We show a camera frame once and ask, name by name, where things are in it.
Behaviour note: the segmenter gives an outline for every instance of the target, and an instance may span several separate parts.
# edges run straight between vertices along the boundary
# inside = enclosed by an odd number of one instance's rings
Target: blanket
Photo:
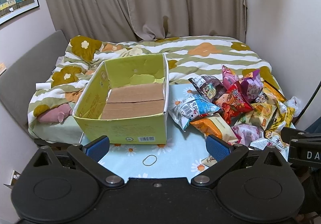
[[[29,132],[32,134],[34,125],[39,123],[36,120],[38,115],[75,100],[75,95],[86,86],[103,60],[154,53],[166,53],[170,84],[189,83],[188,78],[198,75],[214,75],[222,80],[222,65],[238,75],[259,68],[261,77],[277,84],[271,75],[270,64],[259,58],[248,45],[234,38],[187,36],[111,43],[80,35],[70,40],[62,62],[47,80],[51,89],[38,90],[33,95],[28,107]]]

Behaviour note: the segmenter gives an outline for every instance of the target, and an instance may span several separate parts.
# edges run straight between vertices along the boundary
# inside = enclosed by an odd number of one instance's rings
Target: daisy flower
[[[195,160],[196,163],[192,163],[191,172],[195,172],[195,176],[205,170],[205,166],[202,164],[202,159]]]
[[[173,100],[173,105],[179,105],[183,101],[183,98],[178,97]]]
[[[114,146],[111,148],[112,151],[119,151],[121,148],[121,144],[120,143],[114,143]]]
[[[173,145],[174,145],[174,143],[172,143],[171,141],[172,141],[172,138],[169,138],[169,139],[167,140],[167,143],[166,143],[166,144],[153,145],[153,146],[152,146],[152,148],[153,148],[152,151],[157,152],[157,155],[160,155],[162,151],[163,151],[163,153],[171,152],[171,151],[172,151],[172,148],[170,148],[170,146],[173,146]]]
[[[137,148],[133,146],[128,146],[127,147],[127,156],[134,156],[136,154]]]
[[[192,94],[195,94],[195,93],[193,89],[187,87],[183,90],[183,94],[185,94],[186,96],[191,96]]]
[[[147,178],[148,174],[144,173],[142,176],[139,174],[136,178]]]

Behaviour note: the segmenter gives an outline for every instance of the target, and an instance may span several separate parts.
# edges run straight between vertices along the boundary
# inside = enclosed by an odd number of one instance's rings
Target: rubber band
[[[154,156],[156,160],[152,164],[145,164],[144,163],[145,160],[147,160],[147,158],[150,157],[150,156]],[[148,155],[144,160],[142,160],[142,164],[144,164],[145,166],[152,166],[156,162],[157,162],[157,157],[155,155],[153,155],[153,154]]]

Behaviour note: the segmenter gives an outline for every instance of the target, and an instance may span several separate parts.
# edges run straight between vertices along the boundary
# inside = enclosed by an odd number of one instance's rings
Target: circular cover
[[[303,202],[300,183],[291,178],[270,167],[239,169],[222,177],[216,193],[227,210],[241,219],[279,222],[296,214]]]
[[[98,193],[98,184],[90,175],[49,165],[24,172],[12,190],[11,200],[27,220],[61,223],[84,214]]]

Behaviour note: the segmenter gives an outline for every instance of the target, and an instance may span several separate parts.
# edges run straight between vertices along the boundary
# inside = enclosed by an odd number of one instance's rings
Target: white paper roll
[[[51,89],[51,83],[36,83],[36,90]]]

